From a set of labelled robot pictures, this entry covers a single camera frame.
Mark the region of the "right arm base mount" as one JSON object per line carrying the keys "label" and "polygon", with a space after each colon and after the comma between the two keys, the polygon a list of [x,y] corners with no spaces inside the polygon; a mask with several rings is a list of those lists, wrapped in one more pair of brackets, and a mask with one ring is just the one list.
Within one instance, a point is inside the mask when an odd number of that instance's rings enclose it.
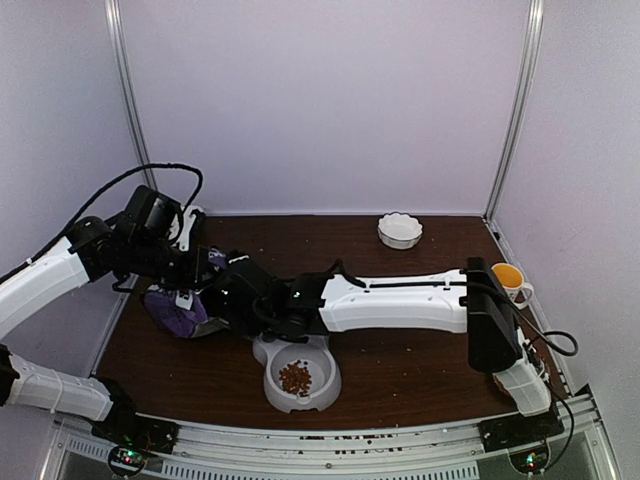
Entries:
{"label": "right arm base mount", "polygon": [[519,473],[535,475],[551,464],[549,439],[565,431],[555,413],[524,417],[515,414],[478,424],[486,453],[505,450],[511,466]]}

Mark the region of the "grey double pet bowl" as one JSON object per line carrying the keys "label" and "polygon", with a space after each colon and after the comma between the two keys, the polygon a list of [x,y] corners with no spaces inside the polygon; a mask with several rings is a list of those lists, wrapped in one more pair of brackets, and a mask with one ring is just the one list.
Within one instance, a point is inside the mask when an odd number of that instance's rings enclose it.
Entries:
{"label": "grey double pet bowl", "polygon": [[341,371],[328,337],[310,336],[305,343],[256,338],[252,350],[264,367],[265,396],[278,411],[323,411],[340,396]]}

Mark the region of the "purple puppy food bag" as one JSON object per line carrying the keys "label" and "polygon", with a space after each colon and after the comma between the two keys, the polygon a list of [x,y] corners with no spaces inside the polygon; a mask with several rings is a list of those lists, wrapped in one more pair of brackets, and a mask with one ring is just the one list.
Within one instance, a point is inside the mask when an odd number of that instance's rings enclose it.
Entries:
{"label": "purple puppy food bag", "polygon": [[140,295],[140,302],[153,323],[179,339],[195,339],[229,330],[223,318],[210,316],[200,291],[167,290],[152,284]]}

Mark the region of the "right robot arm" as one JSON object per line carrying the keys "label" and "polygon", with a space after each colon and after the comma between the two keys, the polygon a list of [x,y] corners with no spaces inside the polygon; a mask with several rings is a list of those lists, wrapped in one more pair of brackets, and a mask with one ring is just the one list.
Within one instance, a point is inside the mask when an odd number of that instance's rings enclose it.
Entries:
{"label": "right robot arm", "polygon": [[358,278],[341,263],[283,280],[248,256],[236,256],[203,293],[207,313],[237,335],[299,342],[363,329],[425,329],[464,334],[469,366],[492,375],[519,413],[512,430],[535,440],[551,424],[544,366],[528,352],[517,324],[521,309],[487,262],[413,277]]}

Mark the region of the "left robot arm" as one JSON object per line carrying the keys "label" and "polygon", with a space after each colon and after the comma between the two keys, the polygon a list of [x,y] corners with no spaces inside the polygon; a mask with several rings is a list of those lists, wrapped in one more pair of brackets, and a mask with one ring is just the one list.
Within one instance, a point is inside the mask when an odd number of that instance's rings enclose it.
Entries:
{"label": "left robot arm", "polygon": [[[1,283],[1,333],[8,335],[59,297],[106,275],[118,285],[130,276],[147,278],[170,290],[197,290],[206,277],[206,250],[194,243],[204,211],[146,186],[134,191],[124,211],[108,220],[88,216],[74,221],[37,259]],[[27,361],[1,349],[1,403],[104,422],[123,444],[144,433],[138,415],[120,405],[114,390]]]}

